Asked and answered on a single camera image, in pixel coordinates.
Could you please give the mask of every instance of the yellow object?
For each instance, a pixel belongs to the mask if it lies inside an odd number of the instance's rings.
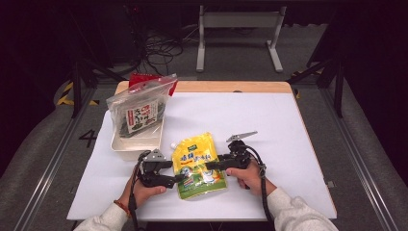
[[[218,161],[210,133],[182,140],[172,154],[174,174],[186,177],[177,185],[180,198],[226,189],[226,181],[220,170],[208,170],[207,162]]]

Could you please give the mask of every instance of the metal stand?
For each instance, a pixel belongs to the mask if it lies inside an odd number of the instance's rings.
[[[110,71],[109,69],[96,64],[90,60],[78,58],[74,65],[74,71],[72,75],[73,89],[74,89],[74,112],[72,118],[78,115],[78,112],[82,108],[82,94],[81,94],[81,80],[85,82],[87,88],[96,88],[97,79],[92,73],[93,69],[99,70],[101,73],[109,76],[112,79],[125,81],[126,79]]]
[[[293,78],[287,80],[289,84],[295,84],[296,82],[308,77],[312,73],[323,69],[323,72],[318,78],[317,84],[319,88],[326,89],[333,81],[334,77],[336,78],[336,87],[334,95],[334,108],[337,112],[338,117],[343,117],[342,115],[342,96],[343,96],[343,82],[344,82],[344,68],[342,67],[341,62],[335,62],[333,59],[323,61],[318,63],[300,74],[294,76]]]
[[[204,28],[274,28],[273,39],[267,40],[269,54],[272,58],[276,72],[282,72],[283,68],[276,52],[276,42],[278,41],[282,22],[285,17],[286,7],[282,7],[280,12],[267,13],[204,13],[204,7],[200,6],[199,16],[199,45],[197,55],[197,72],[204,71],[205,40]]]

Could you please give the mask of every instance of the metal leg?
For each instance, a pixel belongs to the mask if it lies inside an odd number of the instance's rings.
[[[72,118],[75,118],[78,115],[82,107],[80,71],[80,64],[76,62],[72,74],[72,83],[74,88],[74,112],[72,113]]]
[[[205,41],[204,41],[204,7],[200,6],[200,16],[199,16],[199,34],[200,43],[198,45],[198,55],[197,55],[197,72],[204,71],[204,57],[205,57]]]
[[[316,84],[321,89],[327,89],[334,77],[339,73],[339,66],[341,64],[340,60],[334,58],[331,61],[330,64],[327,64],[324,67],[324,70],[316,80]]]
[[[337,112],[338,117],[343,117],[342,115],[342,97],[343,97],[343,81],[344,81],[344,68],[342,64],[339,64],[339,72],[336,78],[336,88],[334,91],[334,109]]]
[[[82,62],[84,62],[85,65],[89,66],[90,68],[97,69],[100,72],[104,73],[105,75],[111,77],[112,79],[120,82],[120,81],[126,81],[127,79],[123,78],[122,76],[110,71],[108,68],[105,68],[93,61],[83,59]]]
[[[295,84],[296,82],[308,77],[309,75],[313,74],[315,71],[318,71],[322,68],[325,68],[326,66],[330,65],[332,63],[332,60],[326,60],[324,62],[315,64],[314,66],[306,69],[305,71],[303,71],[302,73],[298,74],[297,76],[287,80],[286,82],[288,82],[289,84]]]
[[[276,52],[275,46],[279,38],[280,29],[282,28],[283,19],[285,18],[285,11],[286,11],[286,7],[282,7],[279,12],[279,17],[276,20],[275,32],[273,33],[273,40],[267,41],[269,54],[272,57],[273,65],[275,66],[275,70],[278,73],[283,71],[283,67],[280,63],[278,53]]]

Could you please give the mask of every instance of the seaweed package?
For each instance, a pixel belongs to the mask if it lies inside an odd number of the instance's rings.
[[[148,138],[155,134],[154,126],[161,126],[169,91],[177,83],[175,75],[166,76],[133,85],[107,99],[115,132],[121,139],[129,139],[137,134]]]

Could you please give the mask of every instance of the white paper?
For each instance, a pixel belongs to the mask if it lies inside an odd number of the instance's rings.
[[[171,144],[210,132],[217,154],[229,152],[232,135],[258,131],[243,139],[267,165],[267,177],[290,196],[301,196],[328,218],[337,213],[297,105],[290,93],[179,93],[166,104],[161,151],[171,158]],[[109,112],[67,216],[85,219],[101,215],[120,197],[135,163],[124,162],[112,151]],[[161,174],[173,175],[172,169]],[[137,209],[138,219],[156,221],[265,220],[261,198],[242,190],[227,177],[228,189],[189,200],[175,189],[150,198]]]

